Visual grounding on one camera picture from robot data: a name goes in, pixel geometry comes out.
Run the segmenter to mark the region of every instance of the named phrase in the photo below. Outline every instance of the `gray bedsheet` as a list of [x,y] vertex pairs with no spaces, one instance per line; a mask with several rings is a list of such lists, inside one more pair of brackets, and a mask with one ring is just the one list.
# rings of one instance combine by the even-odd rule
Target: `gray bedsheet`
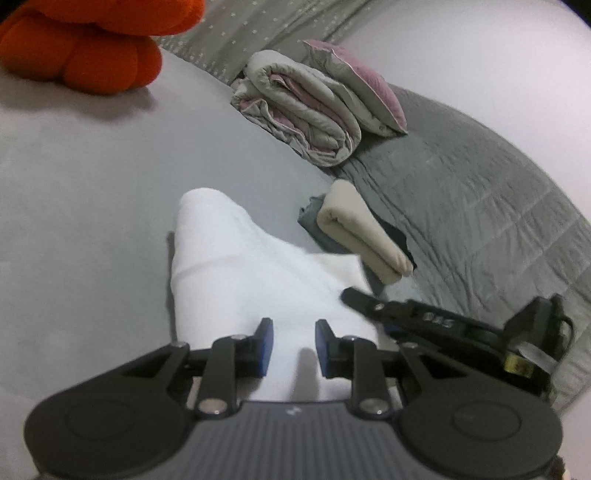
[[184,192],[221,190],[320,251],[296,217],[330,178],[231,95],[167,53],[149,90],[108,98],[0,72],[0,479],[35,473],[22,441],[35,403],[170,341]]
[[499,135],[394,90],[409,135],[366,135],[334,172],[407,234],[425,301],[501,326],[533,296],[564,296],[579,337],[554,376],[565,408],[591,378],[591,225]]

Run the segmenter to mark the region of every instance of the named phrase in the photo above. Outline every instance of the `gray quilt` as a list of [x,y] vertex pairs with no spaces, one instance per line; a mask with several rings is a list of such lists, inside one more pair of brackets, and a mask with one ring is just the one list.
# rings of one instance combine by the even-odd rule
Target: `gray quilt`
[[425,301],[502,326],[536,295],[565,298],[578,337],[554,375],[565,408],[591,378],[591,225],[499,135],[394,90],[409,135],[365,135],[334,172],[407,234]]

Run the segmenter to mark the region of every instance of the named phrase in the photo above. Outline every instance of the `pink and gray blanket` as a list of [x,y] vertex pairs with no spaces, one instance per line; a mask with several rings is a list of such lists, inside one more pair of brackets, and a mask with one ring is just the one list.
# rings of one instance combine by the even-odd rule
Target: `pink and gray blanket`
[[351,89],[276,51],[253,54],[244,74],[232,105],[315,165],[332,167],[349,158],[361,128],[383,134]]

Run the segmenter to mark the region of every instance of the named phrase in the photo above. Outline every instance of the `metal screw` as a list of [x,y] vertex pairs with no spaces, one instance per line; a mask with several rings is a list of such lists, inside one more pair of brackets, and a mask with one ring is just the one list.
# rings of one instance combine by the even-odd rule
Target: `metal screw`
[[199,411],[210,415],[219,415],[228,409],[228,404],[221,398],[206,398],[199,402]]
[[359,408],[365,413],[371,413],[372,415],[381,415],[386,413],[390,409],[390,405],[387,401],[381,398],[366,398],[359,403]]

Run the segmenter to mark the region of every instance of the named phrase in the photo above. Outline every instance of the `pink pillow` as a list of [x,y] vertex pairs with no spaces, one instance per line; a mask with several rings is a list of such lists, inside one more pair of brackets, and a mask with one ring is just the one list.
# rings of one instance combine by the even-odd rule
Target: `pink pillow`
[[353,90],[370,112],[391,129],[408,133],[400,102],[386,80],[343,47],[319,40],[305,40],[308,65]]

